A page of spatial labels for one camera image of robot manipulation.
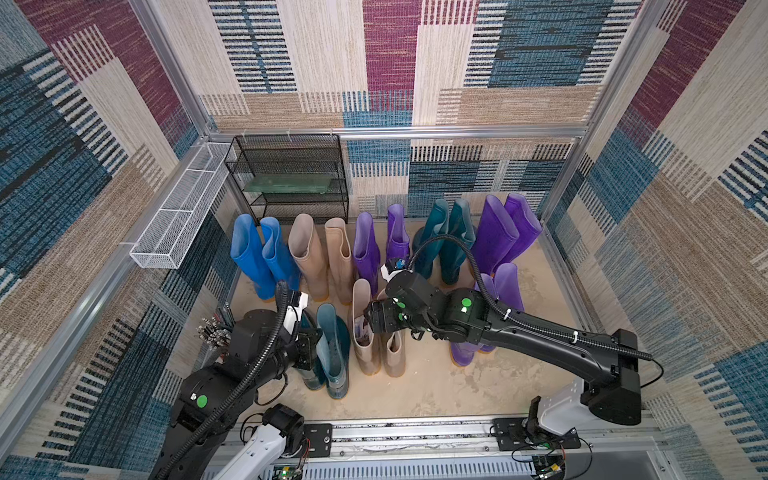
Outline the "beige rain boot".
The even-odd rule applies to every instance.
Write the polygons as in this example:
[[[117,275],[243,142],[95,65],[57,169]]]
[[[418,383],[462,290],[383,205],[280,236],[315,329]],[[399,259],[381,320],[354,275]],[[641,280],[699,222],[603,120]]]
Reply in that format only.
[[[355,265],[346,229],[340,217],[331,218],[324,225],[331,278],[339,301],[351,305],[356,280]]]
[[[372,330],[364,311],[372,299],[369,282],[360,278],[353,284],[352,307],[349,314],[352,346],[361,371],[368,376],[381,368],[380,341]]]
[[[288,238],[289,251],[304,276],[308,292],[316,302],[329,296],[327,262],[311,215],[301,213],[294,219]]]

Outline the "purple rain boot front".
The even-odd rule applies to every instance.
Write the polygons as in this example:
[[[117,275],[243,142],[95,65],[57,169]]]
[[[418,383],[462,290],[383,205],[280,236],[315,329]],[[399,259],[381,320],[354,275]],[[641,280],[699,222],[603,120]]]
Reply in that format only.
[[[517,265],[509,262],[501,264],[494,276],[482,273],[481,279],[493,299],[500,300],[510,308],[523,311],[524,304],[518,273]]]

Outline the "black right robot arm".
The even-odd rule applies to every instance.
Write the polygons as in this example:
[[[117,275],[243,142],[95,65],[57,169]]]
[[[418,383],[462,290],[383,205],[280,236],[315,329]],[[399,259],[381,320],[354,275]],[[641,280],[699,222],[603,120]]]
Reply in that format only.
[[[583,422],[636,426],[641,421],[642,384],[639,361],[653,357],[638,348],[634,333],[618,329],[598,334],[532,316],[493,298],[484,284],[476,289],[443,292],[409,262],[383,268],[385,299],[372,301],[364,316],[377,333],[408,329],[417,338],[472,343],[517,351],[578,376],[575,390],[532,403],[532,423],[552,433],[567,432]]]

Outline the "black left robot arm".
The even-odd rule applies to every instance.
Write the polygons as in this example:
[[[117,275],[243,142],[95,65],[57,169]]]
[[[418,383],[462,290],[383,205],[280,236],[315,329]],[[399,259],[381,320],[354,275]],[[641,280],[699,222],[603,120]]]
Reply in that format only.
[[[304,312],[309,295],[280,281],[275,299],[275,311],[251,310],[234,325],[225,361],[183,380],[152,479],[200,479],[260,387],[291,368],[319,375],[321,330]]]

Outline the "red pen holder cup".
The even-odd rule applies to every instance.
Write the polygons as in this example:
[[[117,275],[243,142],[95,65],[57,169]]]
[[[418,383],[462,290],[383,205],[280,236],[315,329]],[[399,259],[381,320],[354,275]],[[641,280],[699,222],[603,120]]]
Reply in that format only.
[[[230,345],[236,321],[230,304],[215,309],[213,315],[204,318],[197,327],[198,337],[213,348],[227,349]]]

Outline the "green tray on rack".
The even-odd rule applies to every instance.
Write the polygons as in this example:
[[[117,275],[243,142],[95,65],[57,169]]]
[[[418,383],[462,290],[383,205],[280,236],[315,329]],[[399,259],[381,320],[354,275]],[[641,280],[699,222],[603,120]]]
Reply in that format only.
[[[262,194],[309,193],[325,194],[334,178],[322,174],[272,174],[255,176],[243,188],[246,192]]]

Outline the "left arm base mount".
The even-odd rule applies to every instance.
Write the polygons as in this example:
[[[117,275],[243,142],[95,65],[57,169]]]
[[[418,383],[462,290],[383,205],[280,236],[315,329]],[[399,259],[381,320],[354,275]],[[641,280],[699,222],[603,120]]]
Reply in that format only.
[[[302,415],[278,404],[262,414],[243,448],[223,466],[214,479],[292,479],[309,458],[328,458],[333,425],[307,424]],[[298,461],[293,473],[274,473],[278,460]]]

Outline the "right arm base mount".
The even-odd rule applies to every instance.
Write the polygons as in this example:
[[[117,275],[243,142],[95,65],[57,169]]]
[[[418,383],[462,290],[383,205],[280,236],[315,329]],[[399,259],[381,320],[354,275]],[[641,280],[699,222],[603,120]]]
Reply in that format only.
[[[577,378],[553,395],[535,397],[525,417],[492,421],[490,434],[501,451],[579,449],[577,428],[595,419],[581,400],[585,383]]]

